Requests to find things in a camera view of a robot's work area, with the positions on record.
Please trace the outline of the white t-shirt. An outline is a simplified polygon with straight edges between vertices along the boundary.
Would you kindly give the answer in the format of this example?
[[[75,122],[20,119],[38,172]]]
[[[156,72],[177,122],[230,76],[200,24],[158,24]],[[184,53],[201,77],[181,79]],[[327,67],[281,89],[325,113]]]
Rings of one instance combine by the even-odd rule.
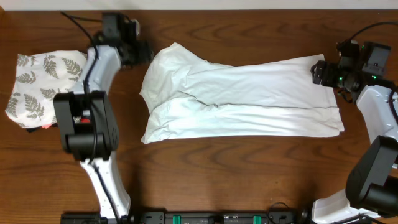
[[[178,43],[162,49],[141,88],[142,142],[221,136],[333,137],[344,131],[333,90],[314,85],[312,55],[258,65],[208,62]]]

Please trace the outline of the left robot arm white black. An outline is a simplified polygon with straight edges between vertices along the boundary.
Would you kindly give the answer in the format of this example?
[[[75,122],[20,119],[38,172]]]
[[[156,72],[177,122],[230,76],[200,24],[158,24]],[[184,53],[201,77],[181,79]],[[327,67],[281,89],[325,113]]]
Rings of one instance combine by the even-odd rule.
[[[68,93],[55,95],[53,106],[63,150],[88,174],[100,204],[98,213],[64,213],[61,223],[133,223],[131,198],[116,164],[119,128],[108,93],[120,69],[153,58],[145,40],[91,47],[78,82]]]

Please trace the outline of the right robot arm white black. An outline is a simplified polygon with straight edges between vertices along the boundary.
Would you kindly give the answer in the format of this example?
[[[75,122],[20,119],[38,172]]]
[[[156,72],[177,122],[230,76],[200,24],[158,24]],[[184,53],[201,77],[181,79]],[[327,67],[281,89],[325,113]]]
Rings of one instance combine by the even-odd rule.
[[[360,110],[370,147],[350,172],[343,190],[314,201],[310,223],[379,223],[397,216],[397,87],[390,80],[363,72],[342,72],[318,61],[312,82],[347,91]]]

